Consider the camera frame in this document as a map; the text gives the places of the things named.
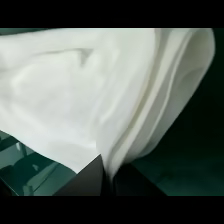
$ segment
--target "cloth fold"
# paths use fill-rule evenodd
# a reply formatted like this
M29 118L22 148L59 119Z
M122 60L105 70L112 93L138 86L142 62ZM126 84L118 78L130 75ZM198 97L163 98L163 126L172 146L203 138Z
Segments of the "cloth fold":
M76 173L101 154L112 178L156 147L214 51L209 28L0 37L0 129Z

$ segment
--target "towel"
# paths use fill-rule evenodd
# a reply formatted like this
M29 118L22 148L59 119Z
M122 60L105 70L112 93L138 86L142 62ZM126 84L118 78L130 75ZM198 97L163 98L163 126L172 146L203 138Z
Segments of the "towel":
M214 52L209 28L2 36L0 129L76 173L101 155L113 178L157 146Z

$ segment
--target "teal object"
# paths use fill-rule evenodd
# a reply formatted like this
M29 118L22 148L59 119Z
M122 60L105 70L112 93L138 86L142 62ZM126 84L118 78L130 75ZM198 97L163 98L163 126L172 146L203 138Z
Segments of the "teal object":
M182 114L148 156L133 163L169 196L224 196L224 29L216 55Z
M0 28L1 35L34 32L47 28ZM0 132L2 139L9 135ZM51 196L76 173L47 159L21 143L0 152L0 179L16 196Z

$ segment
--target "white fabric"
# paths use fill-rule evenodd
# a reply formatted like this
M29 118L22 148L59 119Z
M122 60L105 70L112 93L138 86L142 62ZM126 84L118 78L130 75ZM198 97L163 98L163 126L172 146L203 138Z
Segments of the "white fabric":
M0 37L0 129L76 173L101 154L113 177L155 148L213 55L205 28Z

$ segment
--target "white cloth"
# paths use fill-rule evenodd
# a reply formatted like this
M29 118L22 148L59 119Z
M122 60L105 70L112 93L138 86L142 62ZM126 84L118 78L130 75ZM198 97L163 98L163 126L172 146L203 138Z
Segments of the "white cloth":
M76 173L101 154L113 177L155 148L214 49L209 28L0 37L0 129Z

